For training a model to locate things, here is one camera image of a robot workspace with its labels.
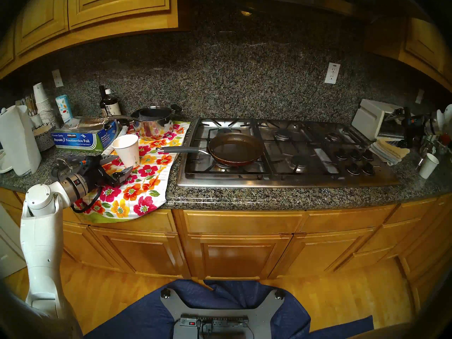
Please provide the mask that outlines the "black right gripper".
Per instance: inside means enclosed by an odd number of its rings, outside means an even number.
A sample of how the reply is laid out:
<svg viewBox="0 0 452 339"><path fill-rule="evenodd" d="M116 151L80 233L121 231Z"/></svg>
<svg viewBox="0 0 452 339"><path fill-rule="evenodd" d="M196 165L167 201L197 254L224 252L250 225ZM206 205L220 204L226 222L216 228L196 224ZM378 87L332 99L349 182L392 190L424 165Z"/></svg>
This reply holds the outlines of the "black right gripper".
<svg viewBox="0 0 452 339"><path fill-rule="evenodd" d="M395 109L385 116L385 120L401 120L401 126L404 129L404 139L401 140L401 148L411 149L415 137L426 135L425 124L427 115L411 116L411 111L408 107Z"/></svg>

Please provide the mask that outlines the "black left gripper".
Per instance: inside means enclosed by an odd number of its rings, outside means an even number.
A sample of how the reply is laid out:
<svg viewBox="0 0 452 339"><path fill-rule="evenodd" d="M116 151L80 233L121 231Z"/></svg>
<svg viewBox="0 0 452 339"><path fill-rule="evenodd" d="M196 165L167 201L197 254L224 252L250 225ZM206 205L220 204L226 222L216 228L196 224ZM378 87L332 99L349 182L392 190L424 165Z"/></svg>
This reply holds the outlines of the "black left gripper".
<svg viewBox="0 0 452 339"><path fill-rule="evenodd" d="M88 187L102 187L105 185L114 187L116 184L124 184L134 170L133 166L113 173L113 177L107 174L103 168L103 165L107 165L117 159L119 159L118 155L84 157L75 173L84 179Z"/></svg>

